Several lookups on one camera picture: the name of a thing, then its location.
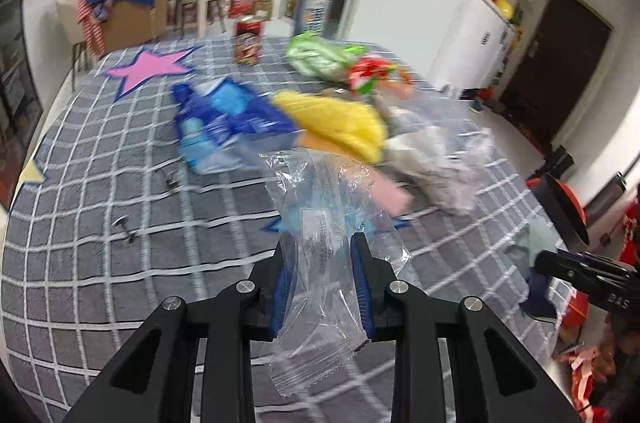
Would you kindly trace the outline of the clear plastic wrapper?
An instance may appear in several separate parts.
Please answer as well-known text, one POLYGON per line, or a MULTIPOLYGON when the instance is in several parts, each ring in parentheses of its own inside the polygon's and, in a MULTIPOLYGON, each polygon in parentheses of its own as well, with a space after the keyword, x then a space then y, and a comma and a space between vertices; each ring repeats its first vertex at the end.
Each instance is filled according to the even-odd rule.
POLYGON ((284 397, 343 367, 367 343, 352 274, 350 239, 402 279, 414 275, 394 217, 375 199, 373 170, 351 158, 304 148, 262 158, 266 189, 280 214, 280 244, 291 280, 269 374, 284 397))

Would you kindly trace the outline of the blue snack bag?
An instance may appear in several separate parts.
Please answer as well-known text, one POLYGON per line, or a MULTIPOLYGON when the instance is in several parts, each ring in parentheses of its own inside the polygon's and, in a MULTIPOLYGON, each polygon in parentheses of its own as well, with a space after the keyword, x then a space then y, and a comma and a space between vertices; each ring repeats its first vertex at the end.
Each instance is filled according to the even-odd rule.
POLYGON ((179 154, 200 175, 257 170, 262 155, 293 147, 302 130, 268 98, 230 78, 176 83, 179 154))

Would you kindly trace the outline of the red trash bin black liner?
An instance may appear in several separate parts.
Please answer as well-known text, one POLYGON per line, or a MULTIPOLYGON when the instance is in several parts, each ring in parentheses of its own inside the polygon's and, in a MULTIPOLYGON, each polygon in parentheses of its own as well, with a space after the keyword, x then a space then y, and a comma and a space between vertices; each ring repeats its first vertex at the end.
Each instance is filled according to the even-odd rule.
POLYGON ((590 240, 586 215, 570 187, 548 174, 527 180, 526 185, 559 232, 567 251, 580 253, 587 250, 590 240))

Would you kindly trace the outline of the grey checked tablecloth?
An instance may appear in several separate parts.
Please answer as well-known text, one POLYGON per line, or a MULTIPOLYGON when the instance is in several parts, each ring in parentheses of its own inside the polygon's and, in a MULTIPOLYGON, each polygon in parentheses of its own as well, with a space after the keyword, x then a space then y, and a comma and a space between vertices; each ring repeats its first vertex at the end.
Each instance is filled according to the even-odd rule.
MULTIPOLYGON (((277 211, 257 171, 200 176, 180 160, 172 76, 125 97, 111 68, 140 47, 106 55, 36 151, 41 184, 9 215, 1 268, 6 362, 43 422, 64 419, 145 317, 169 295, 206 299, 271 254, 277 211)), ((451 215, 407 178, 399 235, 422 287, 457 301, 476 294, 534 357, 547 361, 551 323, 521 312, 526 283, 506 246, 542 213, 511 162, 493 154, 475 206, 451 215)))

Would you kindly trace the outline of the crumpled clear plastic bag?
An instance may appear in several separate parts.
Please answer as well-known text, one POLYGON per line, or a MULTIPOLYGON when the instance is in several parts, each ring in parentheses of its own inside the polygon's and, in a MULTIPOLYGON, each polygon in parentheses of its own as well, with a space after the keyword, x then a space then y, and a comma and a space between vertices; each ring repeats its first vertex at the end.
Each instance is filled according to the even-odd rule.
POLYGON ((473 124, 469 106, 434 91, 409 98, 377 92, 373 103, 390 133, 386 163, 411 178, 439 209, 456 215, 473 211, 495 137, 473 124))

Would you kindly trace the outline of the dark entrance door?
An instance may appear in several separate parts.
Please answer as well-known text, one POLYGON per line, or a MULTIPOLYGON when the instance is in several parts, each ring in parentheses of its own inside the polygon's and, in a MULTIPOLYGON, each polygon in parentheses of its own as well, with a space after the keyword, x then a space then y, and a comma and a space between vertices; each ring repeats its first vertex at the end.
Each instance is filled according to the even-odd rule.
POLYGON ((504 115, 542 154, 586 90, 612 28, 579 0, 549 0, 503 91, 504 115))

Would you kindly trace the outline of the white shoe cabinet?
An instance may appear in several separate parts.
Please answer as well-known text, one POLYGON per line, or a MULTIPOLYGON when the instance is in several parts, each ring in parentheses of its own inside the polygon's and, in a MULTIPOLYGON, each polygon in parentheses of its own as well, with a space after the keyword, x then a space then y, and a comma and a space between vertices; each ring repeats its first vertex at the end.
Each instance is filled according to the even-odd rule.
POLYGON ((529 0, 463 0, 428 79, 438 90, 463 91, 489 84, 511 43, 518 13, 529 0))

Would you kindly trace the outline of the yellow corn cob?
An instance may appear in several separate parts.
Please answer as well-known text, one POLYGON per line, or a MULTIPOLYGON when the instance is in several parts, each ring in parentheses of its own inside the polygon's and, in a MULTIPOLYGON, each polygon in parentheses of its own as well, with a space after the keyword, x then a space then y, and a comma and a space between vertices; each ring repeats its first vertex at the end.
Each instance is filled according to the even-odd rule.
POLYGON ((270 102, 303 130, 299 146, 368 164, 382 161, 387 128, 371 106, 289 90, 274 93, 270 102))

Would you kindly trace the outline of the red green snack wrapper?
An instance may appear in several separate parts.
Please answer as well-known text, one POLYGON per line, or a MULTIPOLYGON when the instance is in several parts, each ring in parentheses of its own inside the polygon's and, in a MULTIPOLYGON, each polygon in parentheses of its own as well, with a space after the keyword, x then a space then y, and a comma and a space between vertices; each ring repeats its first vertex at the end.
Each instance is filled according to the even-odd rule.
POLYGON ((360 57, 348 71, 347 84, 352 94, 361 96, 379 91, 405 98, 413 92, 410 71, 378 55, 360 57))

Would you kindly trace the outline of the red drink can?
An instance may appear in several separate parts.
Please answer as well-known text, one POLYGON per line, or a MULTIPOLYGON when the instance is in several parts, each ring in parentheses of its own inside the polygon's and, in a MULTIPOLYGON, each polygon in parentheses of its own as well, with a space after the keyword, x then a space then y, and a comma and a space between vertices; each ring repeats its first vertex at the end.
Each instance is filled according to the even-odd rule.
POLYGON ((262 48, 262 22, 254 16, 238 20, 234 37, 234 60, 237 64, 254 66, 262 48))

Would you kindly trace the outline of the green vegetable bag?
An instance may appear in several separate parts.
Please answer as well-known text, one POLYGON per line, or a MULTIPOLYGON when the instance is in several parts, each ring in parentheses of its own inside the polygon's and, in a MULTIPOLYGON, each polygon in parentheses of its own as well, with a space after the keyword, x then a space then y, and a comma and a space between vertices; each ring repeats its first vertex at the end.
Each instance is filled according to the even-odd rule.
POLYGON ((286 61, 302 76, 345 83, 349 70, 368 50, 363 45, 330 42, 308 31, 292 37, 286 61))

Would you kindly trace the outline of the cardboard box blue cloth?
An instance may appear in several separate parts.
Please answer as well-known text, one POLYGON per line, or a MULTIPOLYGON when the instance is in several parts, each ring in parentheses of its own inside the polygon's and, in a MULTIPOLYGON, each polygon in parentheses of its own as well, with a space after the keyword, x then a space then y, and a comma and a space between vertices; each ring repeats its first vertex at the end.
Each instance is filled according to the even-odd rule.
POLYGON ((156 39, 166 26, 167 0, 77 0, 77 22, 91 55, 156 39))

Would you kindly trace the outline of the blue white tall can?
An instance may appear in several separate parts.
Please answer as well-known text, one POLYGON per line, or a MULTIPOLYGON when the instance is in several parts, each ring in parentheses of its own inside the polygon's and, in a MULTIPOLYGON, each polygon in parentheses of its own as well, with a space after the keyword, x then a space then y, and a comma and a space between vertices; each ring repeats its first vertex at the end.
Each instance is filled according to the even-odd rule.
POLYGON ((305 32, 320 34, 326 22, 331 0, 298 0, 294 16, 294 35, 305 32))

